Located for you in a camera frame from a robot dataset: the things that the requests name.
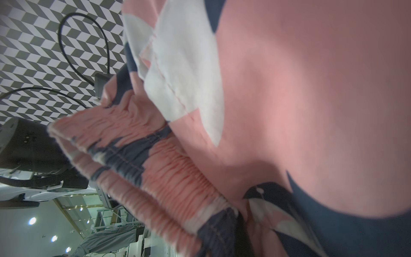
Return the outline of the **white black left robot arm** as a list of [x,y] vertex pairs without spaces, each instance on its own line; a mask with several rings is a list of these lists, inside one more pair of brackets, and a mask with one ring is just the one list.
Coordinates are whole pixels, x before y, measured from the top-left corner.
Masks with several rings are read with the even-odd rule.
[[1,125],[1,209],[36,208],[59,197],[95,192],[45,125],[23,118]]

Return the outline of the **pink shark print shorts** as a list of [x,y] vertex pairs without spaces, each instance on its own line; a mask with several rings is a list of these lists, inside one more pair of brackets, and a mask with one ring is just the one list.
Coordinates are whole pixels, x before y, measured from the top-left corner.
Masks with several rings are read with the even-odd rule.
[[124,1],[127,66],[48,127],[185,257],[411,254],[410,1]]

